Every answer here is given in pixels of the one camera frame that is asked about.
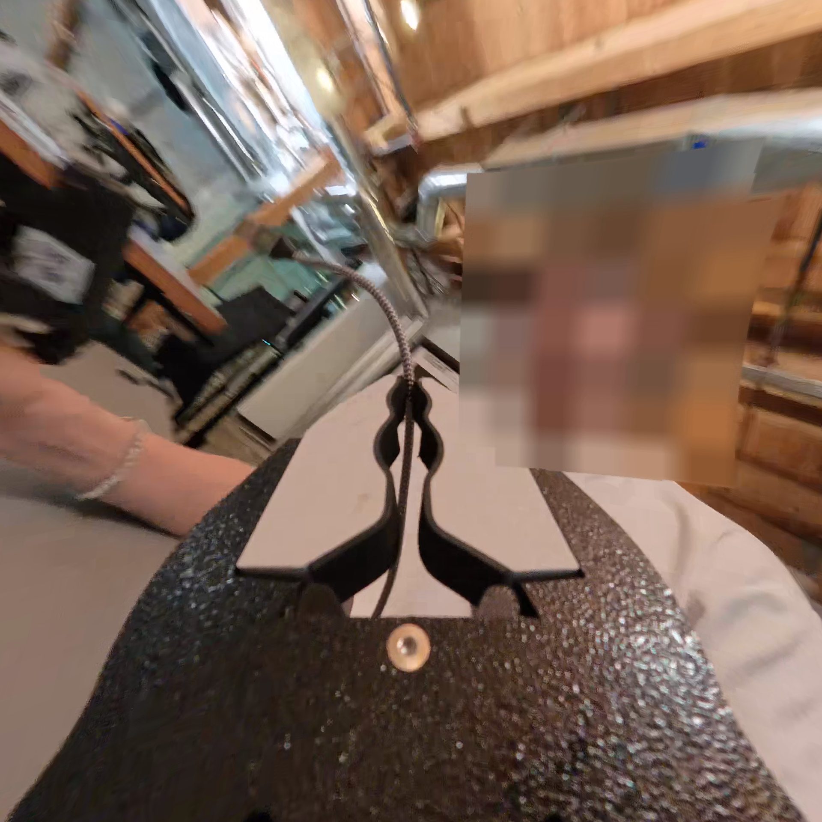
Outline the person's right forearm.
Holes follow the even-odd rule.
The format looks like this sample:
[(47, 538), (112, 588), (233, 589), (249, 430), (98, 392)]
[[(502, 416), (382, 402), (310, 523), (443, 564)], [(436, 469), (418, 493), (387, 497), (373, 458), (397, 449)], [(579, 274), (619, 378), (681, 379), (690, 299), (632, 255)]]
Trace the person's right forearm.
[(176, 537), (183, 537), (254, 472), (216, 456), (143, 433), (140, 450), (105, 501)]

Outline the person's right hand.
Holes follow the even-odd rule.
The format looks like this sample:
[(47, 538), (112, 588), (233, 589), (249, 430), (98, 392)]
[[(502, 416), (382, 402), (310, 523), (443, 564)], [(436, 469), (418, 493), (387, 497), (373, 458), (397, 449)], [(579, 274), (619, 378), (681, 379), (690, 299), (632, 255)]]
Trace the person's right hand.
[(140, 450), (145, 424), (118, 417), (45, 377), (22, 352), (1, 353), (1, 457), (82, 500), (107, 495)]

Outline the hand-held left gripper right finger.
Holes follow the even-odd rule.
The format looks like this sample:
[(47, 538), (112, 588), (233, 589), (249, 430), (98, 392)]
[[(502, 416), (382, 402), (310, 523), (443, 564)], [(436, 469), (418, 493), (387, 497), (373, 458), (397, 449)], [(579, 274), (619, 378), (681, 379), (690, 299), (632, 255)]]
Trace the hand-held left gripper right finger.
[(534, 605), (528, 584), (582, 580), (531, 471), (499, 466), (489, 447), (469, 440), (458, 394), (422, 379), (413, 409), (425, 467), (417, 545), (427, 574), (469, 605), (496, 588)]

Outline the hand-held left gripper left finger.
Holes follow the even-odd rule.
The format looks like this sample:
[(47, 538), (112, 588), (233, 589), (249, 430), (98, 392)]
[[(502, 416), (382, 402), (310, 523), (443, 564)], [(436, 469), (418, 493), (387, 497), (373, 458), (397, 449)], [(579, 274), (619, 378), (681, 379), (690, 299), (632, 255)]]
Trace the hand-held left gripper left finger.
[(274, 488), (236, 563), (270, 577), (352, 599), (390, 569), (399, 550), (391, 471), (408, 384), (383, 377), (311, 426)]

